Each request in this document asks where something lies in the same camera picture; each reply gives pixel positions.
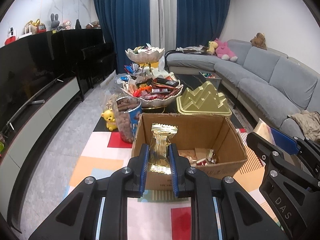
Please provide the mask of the gold fortune biscuits bag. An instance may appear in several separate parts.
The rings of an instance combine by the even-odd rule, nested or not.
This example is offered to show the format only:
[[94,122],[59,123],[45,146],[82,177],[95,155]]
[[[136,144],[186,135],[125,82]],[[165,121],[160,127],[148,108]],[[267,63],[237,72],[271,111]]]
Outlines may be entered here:
[[197,166],[197,156],[194,150],[179,150],[179,155],[189,160],[191,166]]

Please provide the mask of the gold candy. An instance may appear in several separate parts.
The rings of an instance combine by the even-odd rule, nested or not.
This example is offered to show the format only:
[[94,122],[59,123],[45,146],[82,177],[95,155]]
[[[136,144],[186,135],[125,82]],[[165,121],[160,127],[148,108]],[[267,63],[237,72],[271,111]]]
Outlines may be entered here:
[[169,145],[178,132],[178,127],[153,123],[151,126],[152,139],[149,148],[149,171],[161,174],[171,174],[169,160]]

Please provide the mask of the grey curved sofa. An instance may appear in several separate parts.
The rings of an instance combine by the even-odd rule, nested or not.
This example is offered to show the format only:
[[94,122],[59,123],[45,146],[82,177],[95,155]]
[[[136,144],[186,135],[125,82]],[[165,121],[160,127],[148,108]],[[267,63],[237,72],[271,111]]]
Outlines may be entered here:
[[238,58],[235,62],[174,50],[166,54],[165,62],[175,74],[214,72],[255,120],[303,138],[302,128],[291,116],[319,112],[319,73],[277,50],[263,50],[239,40],[227,44]]

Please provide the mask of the yellow plush toy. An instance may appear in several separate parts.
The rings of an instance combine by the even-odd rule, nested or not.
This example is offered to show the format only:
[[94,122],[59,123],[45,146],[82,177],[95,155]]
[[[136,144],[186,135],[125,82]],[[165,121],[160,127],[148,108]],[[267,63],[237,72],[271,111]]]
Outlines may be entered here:
[[207,49],[206,53],[209,55],[214,55],[217,47],[218,47],[217,42],[209,41],[208,42],[208,49]]

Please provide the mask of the grey tv cabinet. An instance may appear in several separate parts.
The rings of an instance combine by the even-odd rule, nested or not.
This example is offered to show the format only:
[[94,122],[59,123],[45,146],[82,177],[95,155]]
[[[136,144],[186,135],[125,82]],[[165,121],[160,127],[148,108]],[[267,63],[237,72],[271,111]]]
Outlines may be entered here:
[[51,131],[79,94],[75,77],[55,81],[38,98],[41,104],[28,105],[25,116],[17,119],[16,130],[1,161],[1,216],[16,231],[20,230],[26,190],[43,148]]

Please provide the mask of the right blue curtain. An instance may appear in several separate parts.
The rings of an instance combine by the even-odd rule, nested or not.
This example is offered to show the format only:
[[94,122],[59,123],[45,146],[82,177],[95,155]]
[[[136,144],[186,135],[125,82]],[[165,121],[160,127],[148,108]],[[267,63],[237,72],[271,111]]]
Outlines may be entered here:
[[206,45],[220,37],[231,0],[177,0],[176,46]]

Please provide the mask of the brown teddy bear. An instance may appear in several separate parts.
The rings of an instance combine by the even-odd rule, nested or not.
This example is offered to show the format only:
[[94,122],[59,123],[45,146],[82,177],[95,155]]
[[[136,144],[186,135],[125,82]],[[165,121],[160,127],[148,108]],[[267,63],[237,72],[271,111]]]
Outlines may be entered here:
[[253,47],[267,50],[265,36],[262,33],[257,33],[254,38],[250,40]]

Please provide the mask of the white yellow snack packet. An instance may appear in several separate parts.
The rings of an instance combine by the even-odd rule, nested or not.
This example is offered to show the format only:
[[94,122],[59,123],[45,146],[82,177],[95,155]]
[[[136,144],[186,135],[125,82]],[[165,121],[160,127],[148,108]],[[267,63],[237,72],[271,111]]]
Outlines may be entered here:
[[268,126],[262,119],[259,119],[257,125],[253,129],[254,133],[257,133],[259,136],[267,140],[269,143],[275,145],[275,140],[272,135],[271,127]]

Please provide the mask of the blue curtain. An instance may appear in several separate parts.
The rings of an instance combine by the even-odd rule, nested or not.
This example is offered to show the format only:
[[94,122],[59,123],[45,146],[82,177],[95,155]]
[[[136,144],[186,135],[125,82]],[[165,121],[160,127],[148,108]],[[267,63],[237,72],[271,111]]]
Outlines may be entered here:
[[112,41],[117,72],[131,61],[125,50],[151,42],[150,0],[93,0],[106,42]]
[[231,0],[177,0],[176,46],[206,45],[220,37]]

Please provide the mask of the white tiered snack tray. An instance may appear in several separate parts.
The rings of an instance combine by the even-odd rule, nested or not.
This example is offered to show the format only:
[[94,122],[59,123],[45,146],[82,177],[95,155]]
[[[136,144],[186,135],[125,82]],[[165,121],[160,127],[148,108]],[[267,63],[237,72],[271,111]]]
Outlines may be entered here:
[[138,98],[145,109],[164,108],[181,94],[183,85],[164,68],[165,49],[150,44],[125,50],[130,65],[120,78],[122,91]]

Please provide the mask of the pink plush toy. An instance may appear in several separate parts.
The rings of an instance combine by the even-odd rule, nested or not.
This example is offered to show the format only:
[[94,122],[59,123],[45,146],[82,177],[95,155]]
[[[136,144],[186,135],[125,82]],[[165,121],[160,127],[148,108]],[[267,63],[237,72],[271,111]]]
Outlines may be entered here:
[[218,58],[226,61],[236,62],[238,57],[235,55],[233,51],[230,50],[227,42],[222,42],[219,39],[215,39],[217,43],[217,48],[215,49],[215,53]]

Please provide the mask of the gold mountain-shaped tin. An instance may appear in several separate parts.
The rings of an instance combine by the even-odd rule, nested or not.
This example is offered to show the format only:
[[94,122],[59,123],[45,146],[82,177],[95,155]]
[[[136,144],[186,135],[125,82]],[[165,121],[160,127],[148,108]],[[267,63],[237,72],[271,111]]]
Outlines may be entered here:
[[209,81],[194,90],[186,88],[183,94],[176,98],[176,102],[180,114],[215,114],[228,118],[232,115],[225,95],[218,92]]

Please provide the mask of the clear plastic bag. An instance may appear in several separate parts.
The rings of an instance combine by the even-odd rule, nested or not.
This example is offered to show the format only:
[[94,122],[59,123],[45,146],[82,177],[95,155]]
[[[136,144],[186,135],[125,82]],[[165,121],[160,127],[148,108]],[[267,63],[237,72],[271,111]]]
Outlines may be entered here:
[[119,99],[124,97],[125,94],[122,92],[111,92],[106,90],[103,95],[103,103],[102,103],[102,110],[103,113],[107,110],[113,109],[114,103]]

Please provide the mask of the black television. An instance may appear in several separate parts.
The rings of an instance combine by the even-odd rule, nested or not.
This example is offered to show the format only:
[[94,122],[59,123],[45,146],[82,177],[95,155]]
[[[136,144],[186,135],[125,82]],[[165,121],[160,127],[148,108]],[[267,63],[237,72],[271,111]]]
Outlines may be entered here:
[[57,78],[76,77],[82,93],[117,66],[114,44],[101,29],[27,36],[1,48],[1,130],[38,91]]

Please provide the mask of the clear jar of nuts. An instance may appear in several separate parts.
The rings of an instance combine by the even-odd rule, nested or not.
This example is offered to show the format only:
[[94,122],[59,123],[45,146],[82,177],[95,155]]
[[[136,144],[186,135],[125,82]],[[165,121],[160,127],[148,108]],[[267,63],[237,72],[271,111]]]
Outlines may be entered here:
[[113,104],[113,111],[122,141],[133,143],[142,114],[140,99],[132,96],[119,98]]

